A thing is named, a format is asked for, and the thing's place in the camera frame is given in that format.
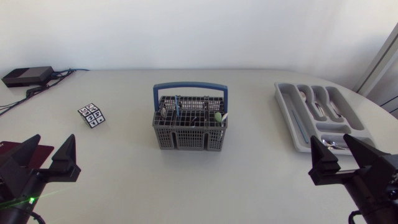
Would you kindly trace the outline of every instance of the spoon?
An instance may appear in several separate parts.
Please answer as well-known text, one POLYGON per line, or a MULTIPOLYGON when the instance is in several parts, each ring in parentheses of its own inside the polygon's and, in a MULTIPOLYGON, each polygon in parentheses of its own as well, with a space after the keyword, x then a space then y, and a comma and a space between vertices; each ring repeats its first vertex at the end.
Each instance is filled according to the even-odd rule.
POLYGON ((227 116, 228 116, 228 113, 225 113, 225 114, 223 115, 223 117, 221 118, 221 121, 220 121, 221 127, 224 126, 224 120, 226 119, 227 116))
POLYGON ((337 109, 335 103, 333 101, 330 101, 331 107, 333 108, 333 111, 335 111, 335 113, 337 114, 337 116, 340 118, 343 115, 341 115, 340 111, 337 109))
MULTIPOLYGON (((228 116, 228 113, 225 113, 225 114, 223 115, 223 117, 221 118, 221 121, 220 121, 221 127, 224 126, 224 122, 223 122, 223 121, 226 119, 227 116, 228 116)), ((224 131, 221 130, 220 137, 218 138, 218 141, 221 141, 221 138, 223 137, 223 133, 224 133, 224 131)))
POLYGON ((303 91, 300 91, 301 98, 303 98, 304 102, 307 102, 307 96, 303 91))
POLYGON ((160 112, 160 115, 162 116, 163 119, 166 119, 166 117, 167 117, 166 108, 162 108, 162 111, 160 112))
POLYGON ((325 116, 325 112, 323 111, 321 105, 319 105, 319 103, 317 101, 317 96, 315 94, 313 95, 313 100, 314 100, 315 106, 317 106, 319 112, 321 112, 322 116, 325 116))
POLYGON ((337 145, 336 145, 336 142, 334 142, 334 141, 332 141, 331 144, 330 144, 328 141, 322 139, 322 143, 323 143, 329 150, 330 150, 330 149, 348 150, 347 147, 337 146, 337 145))

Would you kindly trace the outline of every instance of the cutlery basket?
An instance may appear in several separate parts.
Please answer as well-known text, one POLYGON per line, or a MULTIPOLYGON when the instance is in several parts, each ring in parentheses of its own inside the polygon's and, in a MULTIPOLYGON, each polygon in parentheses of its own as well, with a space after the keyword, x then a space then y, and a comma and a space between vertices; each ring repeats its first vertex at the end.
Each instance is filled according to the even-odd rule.
MULTIPOLYGON (((275 97, 297 151, 311 152, 311 136, 346 147, 343 135, 350 134, 375 146, 369 131, 336 87, 275 83, 275 88, 275 97)), ((330 151, 351 155, 348 149, 330 151)))
POLYGON ((172 82, 154 85, 155 113, 152 125, 161 149, 221 151, 228 118, 222 123, 215 113, 223 116, 228 110, 228 87, 204 82, 172 82), (162 96, 159 90, 195 87, 220 90, 224 97, 162 96))

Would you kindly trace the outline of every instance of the gray cutlery basket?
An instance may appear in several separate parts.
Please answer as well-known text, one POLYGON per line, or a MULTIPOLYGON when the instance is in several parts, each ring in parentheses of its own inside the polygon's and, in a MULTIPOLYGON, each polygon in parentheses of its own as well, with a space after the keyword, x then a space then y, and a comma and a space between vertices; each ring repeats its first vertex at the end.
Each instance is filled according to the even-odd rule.
POLYGON ((161 149, 221 151, 228 118, 215 121, 215 113, 227 113, 228 87, 203 82, 172 82, 154 85, 155 113, 152 125, 161 149), (162 96, 166 88, 195 87, 221 90, 224 97, 162 96))

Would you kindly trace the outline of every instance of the cutlery tray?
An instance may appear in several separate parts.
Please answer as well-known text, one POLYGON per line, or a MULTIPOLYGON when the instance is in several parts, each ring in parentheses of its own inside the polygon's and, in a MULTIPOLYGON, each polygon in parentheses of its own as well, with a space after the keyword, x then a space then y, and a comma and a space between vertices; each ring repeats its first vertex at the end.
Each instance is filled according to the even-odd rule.
MULTIPOLYGON (((369 131, 336 87, 275 83, 275 88, 275 97, 298 152, 311 152, 310 137, 313 135, 320 141, 324 139, 346 147, 343 135, 350 134, 375 146, 369 131)), ((351 155, 350 150, 330 151, 351 155)))

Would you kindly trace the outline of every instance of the white table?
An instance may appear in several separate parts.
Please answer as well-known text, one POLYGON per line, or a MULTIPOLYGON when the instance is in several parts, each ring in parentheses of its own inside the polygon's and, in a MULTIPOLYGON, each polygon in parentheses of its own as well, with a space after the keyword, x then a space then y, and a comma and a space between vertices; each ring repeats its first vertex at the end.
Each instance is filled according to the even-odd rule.
MULTIPOLYGON (((47 223, 347 223, 354 202, 342 185, 314 186, 311 155, 294 149, 275 82, 337 86, 377 147, 398 154, 398 121, 383 109, 334 83, 275 70, 76 72, 1 116, 0 141, 40 134, 41 144, 57 150, 75 134, 82 172, 76 183, 47 184, 35 208, 47 223), (177 81, 228 86, 221 152, 159 149, 152 87, 177 81), (94 129, 77 112, 89 103, 106 118, 94 129)), ((22 99, 28 88, 0 85, 0 104, 22 99)), ((222 95, 196 88, 159 95, 169 94, 222 95)), ((342 169, 357 168, 351 156, 338 158, 342 169)))

